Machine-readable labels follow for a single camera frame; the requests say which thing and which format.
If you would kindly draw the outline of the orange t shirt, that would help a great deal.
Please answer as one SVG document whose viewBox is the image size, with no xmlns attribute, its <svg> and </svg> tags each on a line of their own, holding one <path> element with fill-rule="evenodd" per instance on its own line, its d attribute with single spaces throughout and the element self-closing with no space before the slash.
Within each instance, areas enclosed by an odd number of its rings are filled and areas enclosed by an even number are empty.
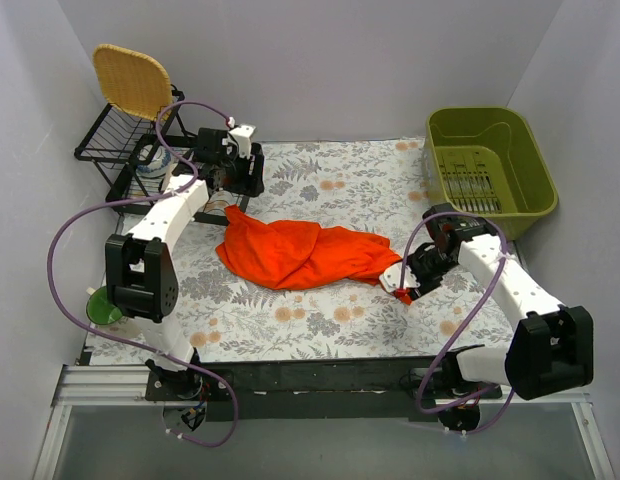
<svg viewBox="0 0 620 480">
<path fill-rule="evenodd" d="M 229 271 L 272 290 L 307 290 L 343 279 L 376 285 L 401 257 L 374 233 L 316 222 L 263 223 L 238 207 L 225 209 L 229 225 L 216 248 Z"/>
</svg>

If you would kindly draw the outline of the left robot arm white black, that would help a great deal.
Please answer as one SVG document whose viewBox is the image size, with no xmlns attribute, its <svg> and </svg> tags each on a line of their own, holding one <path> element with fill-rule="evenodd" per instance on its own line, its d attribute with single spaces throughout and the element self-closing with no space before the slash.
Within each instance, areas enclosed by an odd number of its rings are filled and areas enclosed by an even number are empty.
<svg viewBox="0 0 620 480">
<path fill-rule="evenodd" d="M 127 234 L 105 244 L 108 300 L 141 331 L 153 357 L 150 371 L 162 386 L 183 400 L 203 386 L 194 369 L 198 354 L 173 314 L 179 282 L 172 253 L 177 240 L 216 188 L 255 197 L 263 191 L 263 149 L 256 129 L 239 124 L 228 131 L 202 128 L 188 167 L 176 161 L 162 182 L 162 199 Z"/>
</svg>

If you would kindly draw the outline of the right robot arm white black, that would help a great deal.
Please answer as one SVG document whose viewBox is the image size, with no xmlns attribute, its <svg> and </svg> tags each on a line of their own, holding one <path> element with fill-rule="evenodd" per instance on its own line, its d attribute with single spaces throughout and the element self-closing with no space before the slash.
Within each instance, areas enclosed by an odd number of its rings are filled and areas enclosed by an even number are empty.
<svg viewBox="0 0 620 480">
<path fill-rule="evenodd" d="M 476 387 L 505 385 L 524 400 L 587 386 L 594 379 L 594 321 L 582 306 L 567 306 L 547 293 L 508 252 L 504 233 L 488 219 L 461 213 L 449 203 L 427 210 L 430 236 L 407 249 L 395 265 L 393 294 L 406 304 L 439 288 L 461 266 L 485 292 L 471 313 L 493 300 L 510 322 L 506 348 L 457 348 L 448 342 L 422 373 L 419 389 L 465 397 Z"/>
</svg>

